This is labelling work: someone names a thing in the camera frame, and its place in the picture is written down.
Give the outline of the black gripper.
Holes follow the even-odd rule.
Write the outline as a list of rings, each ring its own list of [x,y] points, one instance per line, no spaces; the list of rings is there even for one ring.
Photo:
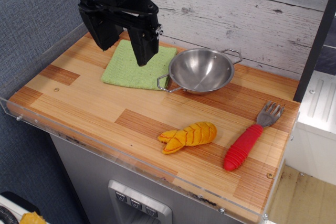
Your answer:
[[[145,66],[159,51],[162,25],[159,8],[151,0],[80,0],[79,13],[88,32],[102,50],[113,46],[128,29],[138,66]]]

